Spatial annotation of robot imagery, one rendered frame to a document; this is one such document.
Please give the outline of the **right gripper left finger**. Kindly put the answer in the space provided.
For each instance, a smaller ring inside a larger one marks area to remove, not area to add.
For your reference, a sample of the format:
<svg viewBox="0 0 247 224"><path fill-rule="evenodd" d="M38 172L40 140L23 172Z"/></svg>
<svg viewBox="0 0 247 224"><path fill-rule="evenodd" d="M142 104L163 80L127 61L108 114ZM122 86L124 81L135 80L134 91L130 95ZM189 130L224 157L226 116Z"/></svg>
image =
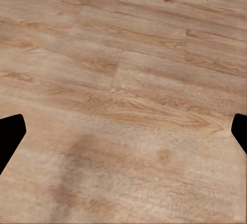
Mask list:
<svg viewBox="0 0 247 224"><path fill-rule="evenodd" d="M26 134L22 114L0 119L0 174Z"/></svg>

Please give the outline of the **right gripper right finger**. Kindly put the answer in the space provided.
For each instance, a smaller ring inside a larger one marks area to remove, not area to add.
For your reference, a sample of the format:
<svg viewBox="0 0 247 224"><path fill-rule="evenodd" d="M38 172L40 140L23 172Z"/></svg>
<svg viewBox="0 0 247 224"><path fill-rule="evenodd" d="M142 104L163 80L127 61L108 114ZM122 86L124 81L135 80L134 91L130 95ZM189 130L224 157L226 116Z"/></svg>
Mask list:
<svg viewBox="0 0 247 224"><path fill-rule="evenodd" d="M247 154L247 115L235 114L231 132Z"/></svg>

